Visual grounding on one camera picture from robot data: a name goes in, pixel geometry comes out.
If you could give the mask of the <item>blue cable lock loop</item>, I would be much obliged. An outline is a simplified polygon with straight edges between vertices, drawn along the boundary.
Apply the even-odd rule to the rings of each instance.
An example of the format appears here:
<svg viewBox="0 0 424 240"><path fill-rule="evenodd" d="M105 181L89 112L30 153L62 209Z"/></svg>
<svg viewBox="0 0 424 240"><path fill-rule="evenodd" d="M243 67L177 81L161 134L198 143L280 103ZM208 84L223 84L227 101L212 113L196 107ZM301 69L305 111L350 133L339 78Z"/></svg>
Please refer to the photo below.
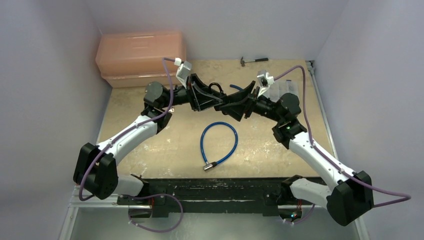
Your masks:
<svg viewBox="0 0 424 240"><path fill-rule="evenodd" d="M236 152L238 143L238 132L231 124L216 121L207 125L199 140L203 171L208 172L222 165Z"/></svg>

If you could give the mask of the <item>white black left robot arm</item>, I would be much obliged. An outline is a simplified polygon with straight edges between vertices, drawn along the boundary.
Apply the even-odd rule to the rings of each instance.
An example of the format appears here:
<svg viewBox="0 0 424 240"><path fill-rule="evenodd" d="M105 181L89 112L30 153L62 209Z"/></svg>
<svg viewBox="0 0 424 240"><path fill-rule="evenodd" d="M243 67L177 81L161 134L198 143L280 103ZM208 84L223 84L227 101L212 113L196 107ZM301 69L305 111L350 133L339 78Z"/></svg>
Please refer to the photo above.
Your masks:
<svg viewBox="0 0 424 240"><path fill-rule="evenodd" d="M173 106L190 104L194 111L200 112L219 109L228 101L221 88L214 90L194 73L185 83L177 87L165 87L157 81L149 83L145 88L144 109L130 125L101 143L88 142L81 147L73 174L73 181L80 187L81 201L92 197L104 200L112 194L129 196L138 205L148 201L149 191L140 176L119 176L120 162L168 125Z"/></svg>

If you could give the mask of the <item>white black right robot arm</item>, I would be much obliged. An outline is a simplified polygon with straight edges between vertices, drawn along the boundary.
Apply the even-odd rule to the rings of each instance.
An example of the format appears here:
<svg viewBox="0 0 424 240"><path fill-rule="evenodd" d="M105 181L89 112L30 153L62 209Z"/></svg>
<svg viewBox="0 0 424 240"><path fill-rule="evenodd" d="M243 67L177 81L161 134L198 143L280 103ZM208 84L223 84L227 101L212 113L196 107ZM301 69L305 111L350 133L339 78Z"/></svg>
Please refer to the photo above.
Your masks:
<svg viewBox="0 0 424 240"><path fill-rule="evenodd" d="M276 201L292 204L305 200L325 208L341 226L373 209L371 177L365 171L356 172L345 166L321 148L297 118L301 113L299 97L288 92L274 102L260 96L259 88L254 85L222 95L222 103L215 110L237 121L253 113L275 121L272 132L276 141L301 157L324 181L319 184L299 175L292 176L282 183Z"/></svg>

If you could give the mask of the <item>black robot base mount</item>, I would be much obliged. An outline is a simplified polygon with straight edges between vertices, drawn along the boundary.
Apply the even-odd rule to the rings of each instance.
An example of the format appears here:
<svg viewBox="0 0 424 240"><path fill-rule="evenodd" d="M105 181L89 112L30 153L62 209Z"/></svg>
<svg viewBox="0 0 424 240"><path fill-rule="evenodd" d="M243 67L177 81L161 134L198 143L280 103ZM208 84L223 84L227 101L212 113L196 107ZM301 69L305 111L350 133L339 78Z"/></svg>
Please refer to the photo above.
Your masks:
<svg viewBox="0 0 424 240"><path fill-rule="evenodd" d="M117 204L147 207L150 212L134 214L137 218L166 218L181 212L275 217L283 214L284 206L296 207L298 202L289 195L289 184L299 178L150 178L145 179L140 196L153 198L136 200L121 195Z"/></svg>

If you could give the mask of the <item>black lock body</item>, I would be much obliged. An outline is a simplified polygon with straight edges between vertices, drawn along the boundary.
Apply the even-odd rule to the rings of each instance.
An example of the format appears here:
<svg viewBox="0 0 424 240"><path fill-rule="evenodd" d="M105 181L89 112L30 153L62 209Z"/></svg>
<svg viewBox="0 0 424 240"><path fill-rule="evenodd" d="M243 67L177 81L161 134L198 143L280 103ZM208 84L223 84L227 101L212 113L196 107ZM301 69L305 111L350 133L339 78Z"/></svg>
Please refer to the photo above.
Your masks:
<svg viewBox="0 0 424 240"><path fill-rule="evenodd" d="M217 82L210 83L208 85L208 90L209 90L211 95L213 95L214 97L217 97L219 99L222 99L222 98L227 96L226 93L224 92L222 86Z"/></svg>

